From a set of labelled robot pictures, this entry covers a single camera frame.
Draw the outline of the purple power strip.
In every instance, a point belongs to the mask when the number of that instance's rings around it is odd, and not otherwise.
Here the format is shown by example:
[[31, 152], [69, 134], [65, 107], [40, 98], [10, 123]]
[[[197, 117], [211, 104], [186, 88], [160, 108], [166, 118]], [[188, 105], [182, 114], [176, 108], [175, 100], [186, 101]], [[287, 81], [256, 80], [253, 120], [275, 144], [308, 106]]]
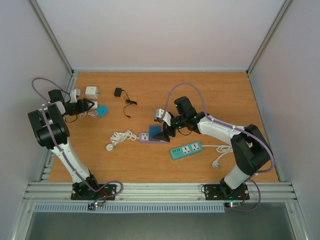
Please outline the purple power strip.
[[150, 140], [148, 132], [140, 132], [138, 136], [138, 140], [142, 144], [169, 144], [169, 142], [164, 140], [160, 140], [160, 141]]

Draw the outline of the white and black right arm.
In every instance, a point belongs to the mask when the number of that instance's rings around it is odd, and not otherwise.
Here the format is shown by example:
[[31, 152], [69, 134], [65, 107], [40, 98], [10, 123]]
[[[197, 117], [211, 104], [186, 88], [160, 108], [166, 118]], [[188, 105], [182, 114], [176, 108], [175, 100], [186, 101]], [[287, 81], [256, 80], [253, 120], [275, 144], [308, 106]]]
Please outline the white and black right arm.
[[186, 96], [176, 99], [174, 104], [177, 116], [165, 109], [156, 109], [154, 121], [162, 123], [163, 128], [154, 138], [169, 142], [175, 137], [177, 130], [187, 128], [229, 144], [234, 154], [235, 166], [219, 183], [219, 191], [225, 199], [234, 197], [244, 182], [261, 172], [268, 161], [274, 161], [273, 153], [256, 125], [232, 125], [207, 112], [197, 112]]

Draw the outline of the black power adapter with cable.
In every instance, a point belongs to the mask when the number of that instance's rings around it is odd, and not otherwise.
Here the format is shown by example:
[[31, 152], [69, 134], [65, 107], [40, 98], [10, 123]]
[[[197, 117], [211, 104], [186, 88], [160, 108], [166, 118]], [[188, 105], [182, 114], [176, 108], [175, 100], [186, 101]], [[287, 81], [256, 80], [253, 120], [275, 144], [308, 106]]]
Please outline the black power adapter with cable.
[[122, 96], [122, 93], [125, 94], [125, 96], [123, 97], [123, 99], [125, 100], [125, 107], [123, 108], [123, 114], [124, 114], [127, 118], [131, 118], [130, 115], [126, 114], [126, 108], [129, 107], [129, 106], [131, 106], [131, 105], [136, 105], [136, 106], [137, 106], [138, 103], [137, 103], [136, 101], [134, 101], [134, 100], [131, 100], [131, 99], [129, 98], [128, 93], [127, 93], [124, 89], [122, 89], [122, 88], [120, 88], [120, 87], [116, 87], [116, 88], [115, 88], [113, 95], [114, 95], [116, 98], [120, 98], [120, 97]]

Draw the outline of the teal power strip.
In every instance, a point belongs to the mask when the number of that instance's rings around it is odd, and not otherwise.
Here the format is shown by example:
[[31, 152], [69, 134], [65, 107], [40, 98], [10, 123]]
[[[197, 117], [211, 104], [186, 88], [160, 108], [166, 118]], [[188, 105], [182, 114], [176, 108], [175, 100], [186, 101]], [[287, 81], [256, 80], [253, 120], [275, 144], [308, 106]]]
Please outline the teal power strip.
[[197, 153], [203, 150], [203, 146], [199, 141], [192, 142], [180, 147], [176, 147], [170, 150], [172, 160], [176, 161]]

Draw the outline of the white tiger print plug adapter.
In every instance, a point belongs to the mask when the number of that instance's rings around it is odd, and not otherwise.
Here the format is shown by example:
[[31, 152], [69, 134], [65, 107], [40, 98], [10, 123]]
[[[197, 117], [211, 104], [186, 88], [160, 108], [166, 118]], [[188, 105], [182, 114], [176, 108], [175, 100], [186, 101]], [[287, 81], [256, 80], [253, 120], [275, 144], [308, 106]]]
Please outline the white tiger print plug adapter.
[[85, 89], [85, 96], [88, 99], [98, 99], [99, 90], [97, 86], [87, 86]]

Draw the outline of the light blue adapter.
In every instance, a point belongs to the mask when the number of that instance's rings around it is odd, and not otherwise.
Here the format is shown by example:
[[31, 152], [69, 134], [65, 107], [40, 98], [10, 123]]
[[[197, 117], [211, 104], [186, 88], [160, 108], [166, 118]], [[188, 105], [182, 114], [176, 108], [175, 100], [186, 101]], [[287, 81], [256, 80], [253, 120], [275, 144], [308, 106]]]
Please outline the light blue adapter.
[[103, 117], [109, 112], [109, 109], [105, 105], [100, 105], [96, 108], [95, 111], [96, 111], [98, 117]]

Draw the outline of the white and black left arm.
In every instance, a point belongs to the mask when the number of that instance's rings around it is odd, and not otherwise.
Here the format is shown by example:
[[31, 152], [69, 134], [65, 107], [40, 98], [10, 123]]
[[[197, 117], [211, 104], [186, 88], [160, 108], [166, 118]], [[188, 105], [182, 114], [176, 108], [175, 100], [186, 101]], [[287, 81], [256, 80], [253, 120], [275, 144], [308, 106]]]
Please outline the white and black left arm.
[[60, 89], [49, 91], [47, 105], [29, 112], [28, 119], [39, 145], [55, 154], [70, 174], [71, 197], [96, 199], [101, 193], [101, 187], [74, 151], [70, 143], [70, 131], [64, 120], [65, 116], [88, 112], [95, 104], [86, 98], [75, 102], [65, 101], [62, 93]]

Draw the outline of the white charger with cable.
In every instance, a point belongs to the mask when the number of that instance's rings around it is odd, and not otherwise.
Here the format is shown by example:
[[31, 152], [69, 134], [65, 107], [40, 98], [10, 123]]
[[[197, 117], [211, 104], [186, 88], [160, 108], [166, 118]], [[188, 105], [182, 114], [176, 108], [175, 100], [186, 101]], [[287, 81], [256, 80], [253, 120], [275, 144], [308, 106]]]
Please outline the white charger with cable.
[[83, 119], [84, 117], [90, 116], [92, 118], [96, 118], [98, 116], [98, 112], [97, 112], [97, 108], [98, 108], [98, 102], [97, 101], [93, 101], [93, 102], [88, 102], [88, 110], [80, 113], [79, 114], [79, 118]]

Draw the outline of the blue cube socket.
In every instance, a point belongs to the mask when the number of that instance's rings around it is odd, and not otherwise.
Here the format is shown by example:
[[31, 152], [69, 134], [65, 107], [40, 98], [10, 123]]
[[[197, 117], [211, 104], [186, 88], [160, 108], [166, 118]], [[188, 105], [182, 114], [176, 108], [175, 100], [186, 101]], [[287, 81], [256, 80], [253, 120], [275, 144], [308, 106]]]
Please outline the blue cube socket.
[[160, 125], [151, 125], [149, 127], [149, 137], [153, 138], [153, 136], [157, 135], [162, 131], [162, 127]]

